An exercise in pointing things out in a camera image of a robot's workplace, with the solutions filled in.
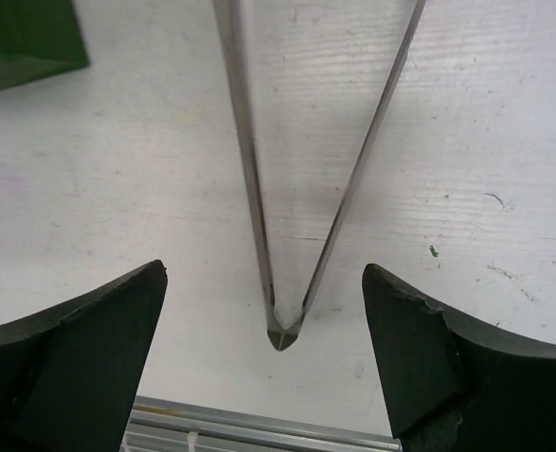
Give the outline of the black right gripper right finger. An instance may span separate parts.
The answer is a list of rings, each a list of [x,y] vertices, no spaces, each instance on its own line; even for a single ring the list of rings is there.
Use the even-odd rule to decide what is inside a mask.
[[[556,345],[465,314],[375,264],[362,289],[403,450],[556,451]]]

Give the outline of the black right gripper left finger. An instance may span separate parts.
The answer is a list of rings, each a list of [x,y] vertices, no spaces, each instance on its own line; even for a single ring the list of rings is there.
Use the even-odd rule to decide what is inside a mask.
[[[0,325],[0,451],[117,451],[166,295],[159,260]]]

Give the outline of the green paper bag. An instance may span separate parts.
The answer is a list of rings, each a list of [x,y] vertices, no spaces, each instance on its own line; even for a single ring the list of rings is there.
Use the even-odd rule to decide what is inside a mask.
[[[73,1],[0,0],[0,90],[89,65]]]

